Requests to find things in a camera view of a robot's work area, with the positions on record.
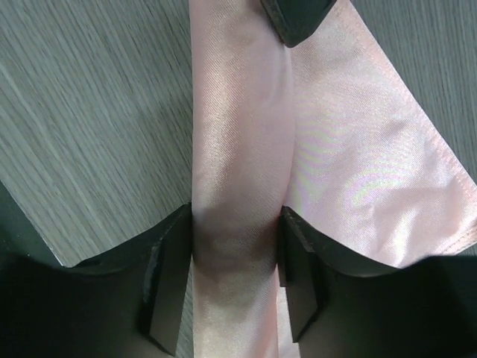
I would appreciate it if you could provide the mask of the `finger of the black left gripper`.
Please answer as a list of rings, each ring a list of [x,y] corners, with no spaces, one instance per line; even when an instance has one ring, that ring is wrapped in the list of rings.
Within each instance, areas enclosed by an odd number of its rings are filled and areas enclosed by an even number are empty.
[[[287,48],[308,39],[336,0],[261,0],[272,27]]]

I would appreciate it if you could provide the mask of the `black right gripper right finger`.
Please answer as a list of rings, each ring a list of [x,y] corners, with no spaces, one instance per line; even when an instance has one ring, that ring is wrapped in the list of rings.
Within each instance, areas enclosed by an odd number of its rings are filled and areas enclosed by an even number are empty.
[[[475,257],[427,257],[394,268],[283,207],[277,259],[302,357],[476,355]]]

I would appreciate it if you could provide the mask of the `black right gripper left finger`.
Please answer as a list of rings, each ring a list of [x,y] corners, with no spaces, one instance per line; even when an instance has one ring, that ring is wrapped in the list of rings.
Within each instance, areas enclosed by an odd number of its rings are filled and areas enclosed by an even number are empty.
[[[192,210],[71,268],[1,253],[3,357],[173,357]]]

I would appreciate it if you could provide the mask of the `pink satin napkin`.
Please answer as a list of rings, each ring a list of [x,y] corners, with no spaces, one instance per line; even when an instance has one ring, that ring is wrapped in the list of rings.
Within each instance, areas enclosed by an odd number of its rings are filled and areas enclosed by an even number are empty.
[[[392,266],[476,243],[476,184],[351,2],[291,49],[259,1],[189,14],[195,356],[299,356],[275,272],[282,206]]]

